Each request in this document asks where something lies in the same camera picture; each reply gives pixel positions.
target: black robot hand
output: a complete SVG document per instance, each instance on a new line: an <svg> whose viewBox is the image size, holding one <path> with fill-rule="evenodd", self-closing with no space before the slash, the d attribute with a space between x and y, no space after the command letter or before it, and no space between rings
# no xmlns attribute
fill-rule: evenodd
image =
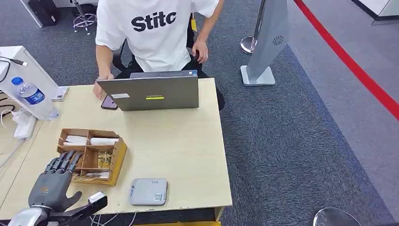
<svg viewBox="0 0 399 226"><path fill-rule="evenodd" d="M29 194L29 206L39 206L50 211L64 212L79 201L82 192L77 192L71 198L67 198L66 191L71 183L72 173L82 155L83 153L70 151L54 158L37 178Z"/></svg>

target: floor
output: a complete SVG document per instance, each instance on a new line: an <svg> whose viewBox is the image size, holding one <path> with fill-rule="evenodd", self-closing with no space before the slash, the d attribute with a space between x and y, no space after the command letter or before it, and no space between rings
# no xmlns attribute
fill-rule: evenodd
<svg viewBox="0 0 399 226"><path fill-rule="evenodd" d="M40 29L19 1L4 1L0 46L24 45L59 85L94 82L95 32L73 33L68 11L59 25ZM364 226L398 222L398 122L288 2L291 38L271 65L273 87L243 87L239 74L249 60L239 41L253 32L259 0L226 0L208 40L204 71L226 98L221 121L233 206L222 224L311 225L323 207L342 208ZM371 19L350 0L305 3L398 100L397 25L370 27ZM138 214L137 223L157 218ZM130 221L121 214L108 225Z"/></svg>
<svg viewBox="0 0 399 226"><path fill-rule="evenodd" d="M373 19L350 0L304 2L349 55L399 102L399 24L372 26ZM331 51L294 2L289 1L289 9L290 47L399 221L398 121Z"/></svg>

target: hand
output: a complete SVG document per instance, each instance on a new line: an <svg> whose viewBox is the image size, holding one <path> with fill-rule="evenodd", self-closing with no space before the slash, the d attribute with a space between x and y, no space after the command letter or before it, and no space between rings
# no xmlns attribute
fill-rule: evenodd
<svg viewBox="0 0 399 226"><path fill-rule="evenodd" d="M208 47L206 40L197 38L197 41L192 46L192 54L194 56L196 50L199 52L198 63L202 64L208 60Z"/></svg>
<svg viewBox="0 0 399 226"><path fill-rule="evenodd" d="M82 152L64 152L53 159L43 173L39 175L29 194L29 206L41 205L55 212L64 212L77 203L82 192L76 192L71 198L66 197L66 191L72 180L72 173L82 157Z"/></svg>
<svg viewBox="0 0 399 226"><path fill-rule="evenodd" d="M105 76L102 76L100 74L98 79L114 79L114 76L111 73L106 74ZM100 85L97 83L97 80L96 80L96 82L94 83L93 93L99 99L101 99L101 91L102 91L102 89L101 89Z"/></svg>

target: white tissue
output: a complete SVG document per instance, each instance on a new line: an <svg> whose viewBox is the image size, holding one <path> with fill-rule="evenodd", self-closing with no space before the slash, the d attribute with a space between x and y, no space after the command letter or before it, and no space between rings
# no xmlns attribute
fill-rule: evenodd
<svg viewBox="0 0 399 226"><path fill-rule="evenodd" d="M68 135L65 140L70 143L74 143L75 145L86 145L87 138L80 137L80 136Z"/></svg>
<svg viewBox="0 0 399 226"><path fill-rule="evenodd" d="M93 137L90 139L91 145L114 145L118 141L119 138Z"/></svg>
<svg viewBox="0 0 399 226"><path fill-rule="evenodd" d="M71 145L77 145L75 143L71 143L71 142L64 142L63 145L65 146L71 146Z"/></svg>

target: robot finger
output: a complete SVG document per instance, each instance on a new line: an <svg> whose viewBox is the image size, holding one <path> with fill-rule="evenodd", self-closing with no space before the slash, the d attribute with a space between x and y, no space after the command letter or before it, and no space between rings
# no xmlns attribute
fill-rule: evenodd
<svg viewBox="0 0 399 226"><path fill-rule="evenodd" d="M72 156L73 156L73 154L75 154L75 152L76 152L76 151L70 151L70 152L68 152L68 154L66 155L66 157L65 157L64 160L63 160L63 163L61 164L60 169L58 169L57 172L58 172L58 171L60 171L60 173L64 173L64 172L65 172L65 169L66 169L66 167L68 166L69 161L72 159Z"/></svg>
<svg viewBox="0 0 399 226"><path fill-rule="evenodd" d="M62 161L64 160L64 157L66 156L67 152L64 152L60 155L60 157L58 157L58 159L56 160L56 162L54 163L53 167L51 167L52 170L57 170L58 168L60 168L60 165L62 163Z"/></svg>
<svg viewBox="0 0 399 226"><path fill-rule="evenodd" d="M72 160L71 164L68 167L68 170L70 173L73 173L75 170L76 164L78 164L79 159L82 157L83 153L78 153L76 154L75 158Z"/></svg>
<svg viewBox="0 0 399 226"><path fill-rule="evenodd" d="M47 173L51 169L51 167L53 166L54 162L56 162L57 159L58 158L54 158L53 160L50 161L50 163L44 169L44 173Z"/></svg>

